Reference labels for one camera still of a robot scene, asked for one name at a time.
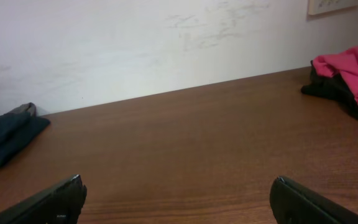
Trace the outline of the navy garment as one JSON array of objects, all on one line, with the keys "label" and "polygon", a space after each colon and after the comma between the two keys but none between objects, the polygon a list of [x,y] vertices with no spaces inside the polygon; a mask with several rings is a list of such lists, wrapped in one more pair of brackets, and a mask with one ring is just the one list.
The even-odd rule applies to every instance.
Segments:
[{"label": "navy garment", "polygon": [[50,121],[29,112],[0,116],[0,168],[37,137]]}]

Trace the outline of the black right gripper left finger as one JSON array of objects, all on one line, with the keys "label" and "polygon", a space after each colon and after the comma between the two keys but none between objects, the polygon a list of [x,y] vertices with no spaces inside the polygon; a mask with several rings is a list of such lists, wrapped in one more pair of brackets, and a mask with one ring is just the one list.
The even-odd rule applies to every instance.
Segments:
[{"label": "black right gripper left finger", "polygon": [[77,224],[86,196],[77,174],[0,212],[0,224]]}]

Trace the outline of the grey garment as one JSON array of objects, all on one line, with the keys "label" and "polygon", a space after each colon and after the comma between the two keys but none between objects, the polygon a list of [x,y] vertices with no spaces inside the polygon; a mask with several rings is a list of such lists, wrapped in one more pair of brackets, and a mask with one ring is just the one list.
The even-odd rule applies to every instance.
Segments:
[{"label": "grey garment", "polygon": [[9,111],[9,113],[13,113],[13,114],[18,114],[23,112],[29,112],[31,116],[37,116],[37,108],[33,103],[25,103]]}]

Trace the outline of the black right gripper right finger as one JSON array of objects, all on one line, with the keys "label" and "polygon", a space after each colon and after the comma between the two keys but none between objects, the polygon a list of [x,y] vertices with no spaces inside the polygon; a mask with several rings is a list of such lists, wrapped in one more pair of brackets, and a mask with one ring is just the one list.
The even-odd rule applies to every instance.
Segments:
[{"label": "black right gripper right finger", "polygon": [[358,214],[285,176],[271,186],[270,207],[278,224],[358,224]]}]

